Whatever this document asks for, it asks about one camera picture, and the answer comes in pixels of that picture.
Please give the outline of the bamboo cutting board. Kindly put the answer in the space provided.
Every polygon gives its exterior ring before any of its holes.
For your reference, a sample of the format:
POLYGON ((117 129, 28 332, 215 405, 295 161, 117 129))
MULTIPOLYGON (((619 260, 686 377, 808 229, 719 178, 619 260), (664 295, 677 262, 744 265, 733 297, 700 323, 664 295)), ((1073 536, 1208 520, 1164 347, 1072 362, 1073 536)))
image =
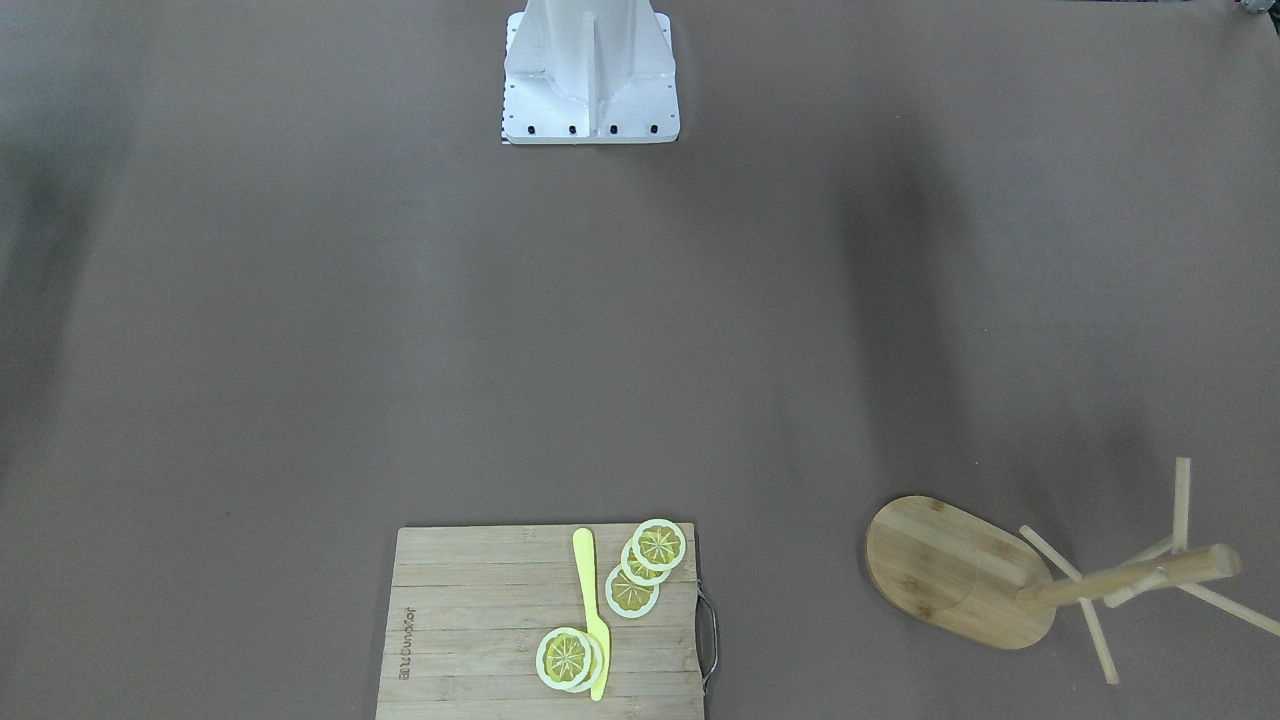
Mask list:
POLYGON ((698 569, 696 532, 650 611, 607 602, 636 521, 595 523, 596 597, 611 629, 603 693, 550 688, 544 635, 589 625, 575 525, 406 527, 396 538, 375 715, 379 719, 703 719, 717 659, 716 616, 698 569))

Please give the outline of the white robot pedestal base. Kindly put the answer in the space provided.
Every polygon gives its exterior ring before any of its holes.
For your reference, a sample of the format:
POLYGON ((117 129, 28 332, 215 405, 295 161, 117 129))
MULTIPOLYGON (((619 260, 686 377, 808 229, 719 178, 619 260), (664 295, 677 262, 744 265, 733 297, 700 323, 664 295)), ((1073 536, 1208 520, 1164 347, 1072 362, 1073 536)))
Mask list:
POLYGON ((504 33, 500 138, 672 143, 681 133, 672 23, 649 1, 529 1, 504 33))

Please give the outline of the lemon slice top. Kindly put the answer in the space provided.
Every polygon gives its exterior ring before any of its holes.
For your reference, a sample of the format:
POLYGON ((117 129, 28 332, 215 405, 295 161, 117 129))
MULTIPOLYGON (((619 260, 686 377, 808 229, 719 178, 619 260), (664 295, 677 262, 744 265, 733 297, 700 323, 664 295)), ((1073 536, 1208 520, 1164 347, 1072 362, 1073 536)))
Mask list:
POLYGON ((650 571, 669 571, 684 561, 689 543, 677 523, 653 518, 636 528, 631 546, 644 568, 650 571))

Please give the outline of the yellow plastic knife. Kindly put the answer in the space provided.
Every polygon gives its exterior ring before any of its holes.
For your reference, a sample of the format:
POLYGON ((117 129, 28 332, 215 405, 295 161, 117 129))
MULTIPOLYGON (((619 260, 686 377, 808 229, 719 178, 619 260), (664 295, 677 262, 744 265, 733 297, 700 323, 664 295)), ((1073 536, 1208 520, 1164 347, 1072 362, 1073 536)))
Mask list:
POLYGON ((572 548, 579 584, 582 596, 584 616, 588 634, 598 642, 602 648, 600 674, 590 685, 589 693, 593 702, 600 702, 605 693, 607 680, 611 670, 611 629, 603 620, 599 610, 599 580, 596 570, 596 543, 593 530, 589 527, 579 527, 572 534, 572 548))

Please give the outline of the lemon slice middle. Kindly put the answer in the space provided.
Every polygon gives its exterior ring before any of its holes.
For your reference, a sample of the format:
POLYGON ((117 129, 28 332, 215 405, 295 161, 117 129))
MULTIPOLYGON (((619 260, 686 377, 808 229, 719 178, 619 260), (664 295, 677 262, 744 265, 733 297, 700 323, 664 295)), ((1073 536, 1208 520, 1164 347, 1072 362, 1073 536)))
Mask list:
POLYGON ((671 569, 654 570, 640 562, 640 557, 635 553, 632 541, 628 541, 621 551, 621 574, 626 575, 630 582, 636 585, 643 587, 655 587, 666 582, 672 573, 671 569))

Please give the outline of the wooden cup storage rack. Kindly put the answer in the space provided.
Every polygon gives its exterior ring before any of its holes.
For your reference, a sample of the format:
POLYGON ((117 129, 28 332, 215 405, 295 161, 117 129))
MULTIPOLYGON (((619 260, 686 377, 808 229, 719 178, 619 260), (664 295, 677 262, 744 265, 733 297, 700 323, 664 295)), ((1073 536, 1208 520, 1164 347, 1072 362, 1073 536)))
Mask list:
POLYGON ((1105 680, 1119 682, 1100 623, 1116 609, 1165 589, 1188 593, 1270 634, 1277 621, 1208 588, 1242 570, 1228 544, 1190 546, 1192 461, 1178 457, 1171 533, 1116 566, 1083 573, 1030 527, 1009 533, 940 498, 895 498, 872 518, 864 559, 872 584, 899 611, 996 650, 1042 641, 1061 607, 1079 609, 1105 680))

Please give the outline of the lemon slice under front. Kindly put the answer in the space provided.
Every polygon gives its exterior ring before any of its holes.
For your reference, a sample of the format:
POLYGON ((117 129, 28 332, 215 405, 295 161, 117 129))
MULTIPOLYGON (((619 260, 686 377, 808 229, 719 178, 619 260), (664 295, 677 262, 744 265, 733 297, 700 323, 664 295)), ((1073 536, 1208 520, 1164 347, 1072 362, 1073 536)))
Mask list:
POLYGON ((603 662, 605 656, 603 646, 594 635, 591 635, 590 633, 584 633, 582 637, 586 639, 588 648, 590 650, 589 652, 590 664, 588 674, 584 676, 584 679, 580 683, 567 689, 568 693, 573 694, 582 693, 593 688, 595 682, 602 675, 603 662))

